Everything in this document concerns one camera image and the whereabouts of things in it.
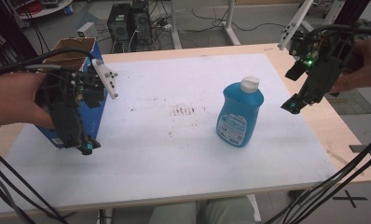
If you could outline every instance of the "gray floor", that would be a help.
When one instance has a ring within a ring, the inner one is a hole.
[[[34,20],[41,33],[47,41],[48,47],[52,48],[55,43],[61,39],[76,36],[78,29],[83,22],[94,21],[98,29],[106,29],[102,12],[104,7],[112,3],[104,1],[92,1],[87,4],[86,1],[76,1],[73,3],[74,14],[67,16],[61,12],[48,15],[44,18]],[[169,2],[164,2],[166,10],[172,13]],[[221,18],[226,9],[223,7],[216,8],[195,8],[194,13],[201,17]],[[315,8],[307,16],[311,24],[319,24],[322,21],[324,8]],[[297,5],[273,5],[273,6],[246,6],[235,7],[233,21],[243,29],[251,29],[262,23],[278,23],[287,25],[297,12]],[[163,7],[159,5],[152,13],[152,17],[165,15]],[[190,9],[178,10],[178,28],[185,30],[202,30],[212,26],[211,20],[198,19],[193,16]],[[282,28],[276,25],[264,25],[253,31],[241,31],[234,26],[234,32],[242,45],[277,43],[281,35]],[[33,43],[37,52],[41,52],[40,44],[32,28],[25,28],[24,33]],[[103,54],[109,53],[112,42],[105,38],[108,33],[102,33],[98,37],[99,47]],[[227,46],[229,41],[226,35],[219,28],[205,32],[180,32],[180,38],[184,49],[206,48]],[[172,39],[169,32],[163,33],[161,39],[162,49],[172,49]],[[361,95],[371,104],[371,89],[365,88],[360,90]],[[354,134],[363,144],[371,141],[371,114],[359,115],[341,115],[343,120],[348,124]],[[307,218],[303,223],[369,223],[371,224],[371,183],[348,185],[337,194],[337,197],[345,197],[348,192],[352,197],[365,197],[367,201],[354,201],[355,207],[349,200],[333,200],[321,206],[315,213]],[[255,195],[259,211],[263,221],[267,221],[279,213],[290,202],[287,192],[271,192],[266,194]],[[145,224],[149,219],[152,207],[132,207],[118,208],[114,213],[113,223],[134,223]],[[93,220],[97,215],[96,211],[77,213],[70,217],[71,223],[95,223]],[[45,217],[38,217],[38,223],[54,223]],[[0,223],[18,223],[15,219],[3,219]]]

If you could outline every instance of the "blue bottle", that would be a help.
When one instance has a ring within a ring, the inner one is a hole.
[[[264,96],[258,77],[246,77],[223,91],[225,102],[217,120],[217,134],[234,147],[244,147],[253,135]]]

